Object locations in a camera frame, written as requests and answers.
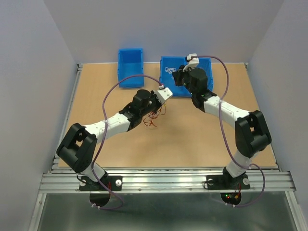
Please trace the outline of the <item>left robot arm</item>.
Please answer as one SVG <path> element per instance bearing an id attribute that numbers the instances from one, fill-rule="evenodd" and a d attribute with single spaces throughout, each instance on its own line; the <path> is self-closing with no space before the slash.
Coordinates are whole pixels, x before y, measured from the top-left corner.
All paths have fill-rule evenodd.
<path id="1" fill-rule="evenodd" d="M 116 134 L 134 129 L 145 115 L 157 112 L 172 96 L 169 88 L 156 91 L 138 90 L 132 102 L 114 116 L 85 126 L 73 124 L 59 144 L 56 154 L 75 173 L 87 176 L 91 185 L 101 190 L 107 185 L 107 172 L 93 161 L 96 145 L 103 144 L 106 139 Z"/>

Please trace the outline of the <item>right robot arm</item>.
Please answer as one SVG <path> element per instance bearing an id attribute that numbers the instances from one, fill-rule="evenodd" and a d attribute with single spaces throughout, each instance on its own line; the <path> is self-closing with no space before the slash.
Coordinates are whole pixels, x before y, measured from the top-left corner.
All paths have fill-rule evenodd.
<path id="1" fill-rule="evenodd" d="M 172 73 L 176 86 L 184 86 L 191 95 L 192 103 L 199 110 L 214 115 L 222 127 L 229 124 L 235 131 L 236 152 L 224 167 L 221 175 L 206 180 L 208 190 L 233 190 L 239 187 L 248 189 L 246 171 L 253 166 L 255 155 L 271 143 L 271 135 L 264 115 L 255 110 L 249 112 L 222 100 L 207 87 L 207 75 L 203 69 L 180 66 Z"/>

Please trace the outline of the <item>right blue bin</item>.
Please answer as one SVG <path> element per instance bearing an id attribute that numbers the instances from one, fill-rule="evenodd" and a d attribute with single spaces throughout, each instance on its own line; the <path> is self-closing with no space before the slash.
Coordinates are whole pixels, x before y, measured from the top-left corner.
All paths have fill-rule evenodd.
<path id="1" fill-rule="evenodd" d="M 201 79 L 196 82 L 196 90 L 198 93 L 205 93 L 206 91 L 213 90 L 213 77 L 212 77 L 212 68 L 211 60 L 209 57 L 199 57 L 199 65 L 196 67 L 203 69 L 204 75 L 201 76 Z"/>

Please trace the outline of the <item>middle blue bin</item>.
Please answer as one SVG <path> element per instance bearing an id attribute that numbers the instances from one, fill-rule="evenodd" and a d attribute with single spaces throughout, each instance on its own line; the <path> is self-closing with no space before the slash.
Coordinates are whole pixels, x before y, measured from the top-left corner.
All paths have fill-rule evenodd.
<path id="1" fill-rule="evenodd" d="M 168 87 L 172 93 L 173 97 L 178 98 L 190 98 L 191 94 L 187 91 L 184 86 L 176 86 L 172 72 L 179 69 L 181 65 L 185 65 L 185 57 L 183 56 L 161 56 L 160 60 L 160 82 Z"/>

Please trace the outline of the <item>small blue bin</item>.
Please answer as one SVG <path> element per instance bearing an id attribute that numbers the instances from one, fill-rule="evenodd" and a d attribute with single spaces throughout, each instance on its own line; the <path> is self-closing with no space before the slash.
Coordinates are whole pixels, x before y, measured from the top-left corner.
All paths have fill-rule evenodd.
<path id="1" fill-rule="evenodd" d="M 143 49 L 120 49 L 118 51 L 118 81 L 129 76 L 143 74 Z M 119 84 L 121 88 L 141 88 L 144 86 L 144 77 L 138 76 L 125 80 Z"/>

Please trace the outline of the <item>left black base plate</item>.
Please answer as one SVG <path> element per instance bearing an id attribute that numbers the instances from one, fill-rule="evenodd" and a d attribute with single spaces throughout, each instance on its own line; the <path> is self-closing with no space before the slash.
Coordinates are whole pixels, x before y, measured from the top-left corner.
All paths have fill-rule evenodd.
<path id="1" fill-rule="evenodd" d="M 104 176 L 100 181 L 112 191 L 122 190 L 122 176 Z M 92 181 L 89 177 L 81 175 L 78 176 L 79 190 L 82 192 L 90 191 L 106 191 L 106 189 L 99 183 Z"/>

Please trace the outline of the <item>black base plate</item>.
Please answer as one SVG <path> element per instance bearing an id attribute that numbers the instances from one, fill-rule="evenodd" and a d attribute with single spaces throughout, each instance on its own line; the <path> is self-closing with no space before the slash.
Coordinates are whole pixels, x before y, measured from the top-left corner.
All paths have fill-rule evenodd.
<path id="1" fill-rule="evenodd" d="M 236 178 L 225 175 L 209 175 L 203 182 L 203 188 L 207 190 L 235 190 L 250 189 L 248 176 L 242 174 Z"/>
<path id="2" fill-rule="evenodd" d="M 122 176 L 104 176 L 100 181 L 112 191 L 122 190 Z M 99 183 L 92 181 L 89 177 L 81 175 L 78 176 L 79 190 L 82 192 L 90 191 L 106 191 L 106 189 Z"/>

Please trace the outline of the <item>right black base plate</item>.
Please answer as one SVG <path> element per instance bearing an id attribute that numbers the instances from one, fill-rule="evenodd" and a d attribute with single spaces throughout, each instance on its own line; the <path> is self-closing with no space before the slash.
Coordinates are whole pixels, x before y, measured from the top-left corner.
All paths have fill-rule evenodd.
<path id="1" fill-rule="evenodd" d="M 242 174 L 236 178 L 225 175 L 209 175 L 203 182 L 203 188 L 207 190 L 235 190 L 250 189 L 248 176 Z"/>

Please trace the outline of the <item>aluminium rail frame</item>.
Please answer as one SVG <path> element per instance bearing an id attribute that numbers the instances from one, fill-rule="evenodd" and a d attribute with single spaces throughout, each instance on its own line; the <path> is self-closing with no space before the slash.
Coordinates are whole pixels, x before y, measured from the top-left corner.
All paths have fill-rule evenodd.
<path id="1" fill-rule="evenodd" d="M 43 175 L 32 231 L 305 231 L 308 226 L 295 197 L 290 172 L 279 169 L 271 146 L 250 170 L 246 204 L 266 189 L 259 201 L 243 208 L 221 203 L 219 192 L 207 191 L 207 176 L 219 174 L 230 158 L 219 121 L 196 109 L 189 98 L 173 98 L 154 127 L 109 139 L 98 162 L 111 175 L 123 177 L 125 204 L 100 211 L 89 204 L 89 193 L 78 188 L 75 174 L 56 157 Z"/>

